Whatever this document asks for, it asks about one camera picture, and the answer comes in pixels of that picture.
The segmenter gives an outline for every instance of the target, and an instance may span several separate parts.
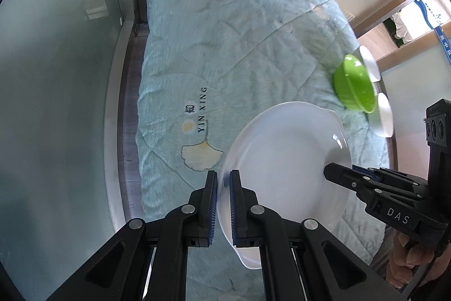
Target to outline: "green bowl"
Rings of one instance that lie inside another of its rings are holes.
[[[349,54],[334,74],[334,89],[343,105],[350,110],[372,113],[376,109],[373,84],[364,64]]]

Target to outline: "finger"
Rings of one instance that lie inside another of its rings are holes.
[[[402,246],[398,236],[393,238],[393,261],[396,265],[400,267],[407,266],[407,254],[409,251]]]
[[[425,280],[421,282],[420,286],[423,286],[430,281],[434,281],[435,279],[443,275],[443,273],[445,273],[446,269],[450,265],[450,260],[451,260],[451,247],[448,246],[445,253],[441,257],[437,258],[431,270],[426,275]]]
[[[390,270],[390,266],[387,266],[387,276],[385,280],[390,283],[394,288],[402,288],[404,286],[403,282],[398,281],[395,277],[393,277],[392,271]]]
[[[399,232],[398,240],[401,243],[402,247],[405,247],[409,243],[410,237],[406,234],[403,234],[402,232]]]
[[[410,249],[406,262],[410,266],[429,264],[434,259],[434,250],[418,244]]]
[[[408,284],[413,277],[412,271],[407,267],[401,267],[394,262],[393,252],[389,254],[388,266],[390,268],[391,274],[394,279],[402,282],[403,284]]]

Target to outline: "metal screw head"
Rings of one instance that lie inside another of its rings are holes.
[[[132,220],[129,222],[129,227],[130,227],[132,230],[137,230],[138,228],[143,227],[143,221],[140,220],[140,219],[138,219],[138,218],[132,219]]]
[[[316,230],[318,228],[318,222],[315,220],[306,220],[304,226],[309,230]]]
[[[263,214],[265,212],[265,208],[262,206],[256,205],[251,207],[251,212],[253,214]]]
[[[194,213],[195,210],[196,210],[196,207],[195,207],[195,206],[192,206],[191,204],[185,204],[185,205],[182,207],[182,212],[185,213],[185,214],[191,214],[191,213]]]

